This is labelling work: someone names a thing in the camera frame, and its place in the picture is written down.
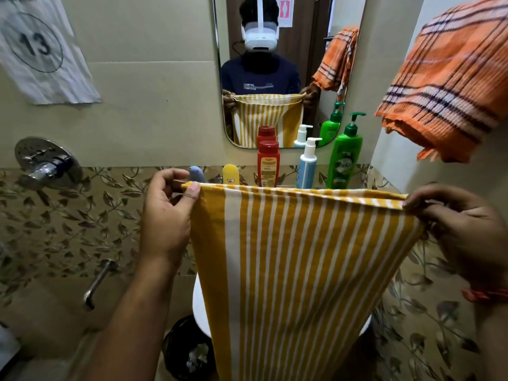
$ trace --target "hand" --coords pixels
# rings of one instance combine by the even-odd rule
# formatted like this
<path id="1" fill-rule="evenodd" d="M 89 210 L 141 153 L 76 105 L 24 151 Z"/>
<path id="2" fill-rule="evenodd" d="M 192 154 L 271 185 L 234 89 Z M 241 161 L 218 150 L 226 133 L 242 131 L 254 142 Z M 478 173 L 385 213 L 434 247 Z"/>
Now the hand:
<path id="1" fill-rule="evenodd" d="M 318 101 L 318 91 L 319 88 L 314 84 L 310 84 L 300 91 L 300 94 L 305 94 L 303 96 L 303 106 L 305 108 L 313 108 Z"/>
<path id="2" fill-rule="evenodd" d="M 484 199 L 458 187 L 431 184 L 413 192 L 404 208 L 431 222 L 443 254 L 471 286 L 508 288 L 508 229 Z"/>
<path id="3" fill-rule="evenodd" d="M 187 179 L 189 172 L 168 169 L 157 172 L 148 187 L 143 216 L 138 269 L 167 268 L 176 273 L 189 242 L 191 211 L 199 197 L 200 185 L 193 182 L 180 201 L 173 205 L 173 179 Z"/>
<path id="4" fill-rule="evenodd" d="M 232 98 L 233 95 L 234 93 L 223 89 L 223 103 L 226 112 L 232 112 L 236 109 L 238 102 Z"/>

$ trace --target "toilet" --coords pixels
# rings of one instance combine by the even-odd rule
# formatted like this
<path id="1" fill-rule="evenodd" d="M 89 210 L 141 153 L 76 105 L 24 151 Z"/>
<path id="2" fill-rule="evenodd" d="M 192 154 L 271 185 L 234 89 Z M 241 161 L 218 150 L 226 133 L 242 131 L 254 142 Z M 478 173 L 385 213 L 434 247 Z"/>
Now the toilet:
<path id="1" fill-rule="evenodd" d="M 199 326 L 201 331 L 205 333 L 208 337 L 212 337 L 210 333 L 210 325 L 208 324 L 208 317 L 206 316 L 205 309 L 205 300 L 203 299 L 203 292 L 201 291 L 201 283 L 199 282 L 199 274 L 196 274 L 196 281 L 194 282 L 194 291 L 192 297 L 192 311 L 194 314 L 194 319 L 196 320 L 196 324 Z M 365 325 L 362 327 L 360 335 L 365 333 L 367 328 L 370 325 L 370 320 L 372 316 L 370 315 L 365 322 Z"/>

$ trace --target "yellow striped towel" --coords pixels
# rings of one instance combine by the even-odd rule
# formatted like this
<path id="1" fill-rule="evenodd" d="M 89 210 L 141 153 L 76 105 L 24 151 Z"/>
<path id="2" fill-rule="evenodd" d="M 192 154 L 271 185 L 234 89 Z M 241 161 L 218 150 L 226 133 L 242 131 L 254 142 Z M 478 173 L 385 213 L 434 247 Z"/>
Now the yellow striped towel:
<path id="1" fill-rule="evenodd" d="M 238 107 L 233 111 L 234 142 L 256 147 L 257 130 L 263 125 L 275 127 L 281 147 L 293 147 L 303 120 L 304 95 L 233 95 Z"/>
<path id="2" fill-rule="evenodd" d="M 423 231 L 404 198 L 202 184 L 191 243 L 220 379 L 329 379 Z"/>

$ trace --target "white lotion bottle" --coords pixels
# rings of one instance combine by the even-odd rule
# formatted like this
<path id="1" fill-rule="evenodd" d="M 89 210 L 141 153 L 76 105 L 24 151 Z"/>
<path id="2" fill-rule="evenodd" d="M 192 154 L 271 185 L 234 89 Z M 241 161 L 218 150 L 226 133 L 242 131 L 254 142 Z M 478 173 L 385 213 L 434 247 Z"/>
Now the white lotion bottle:
<path id="1" fill-rule="evenodd" d="M 316 141 L 321 138 L 308 138 L 305 144 L 305 150 L 300 156 L 300 166 L 298 167 L 298 175 L 296 178 L 296 188 L 312 188 L 314 183 L 314 174 L 317 165 L 317 156 L 314 155 L 316 150 Z"/>
<path id="2" fill-rule="evenodd" d="M 301 124 L 300 128 L 298 128 L 298 136 L 294 142 L 295 148 L 303 148 L 305 147 L 305 138 L 307 137 L 307 128 L 312 128 L 311 125 Z"/>

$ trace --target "green bottle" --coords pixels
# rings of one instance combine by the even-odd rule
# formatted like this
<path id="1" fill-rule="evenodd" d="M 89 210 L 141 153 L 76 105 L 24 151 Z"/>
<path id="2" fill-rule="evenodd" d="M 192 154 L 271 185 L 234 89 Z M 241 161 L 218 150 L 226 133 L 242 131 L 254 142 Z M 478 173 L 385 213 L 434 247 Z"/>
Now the green bottle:
<path id="1" fill-rule="evenodd" d="M 351 123 L 346 126 L 344 133 L 335 139 L 328 167 L 326 188 L 346 189 L 358 162 L 363 139 L 357 135 L 358 127 L 355 121 L 357 116 L 365 116 L 365 114 L 353 112 L 351 116 Z"/>
<path id="2" fill-rule="evenodd" d="M 330 116 L 330 120 L 327 120 L 321 126 L 321 132 L 319 137 L 322 139 L 318 146 L 327 145 L 329 142 L 335 139 L 337 132 L 339 132 L 340 122 L 342 121 L 342 115 L 344 111 L 344 102 L 335 102 L 333 113 Z"/>

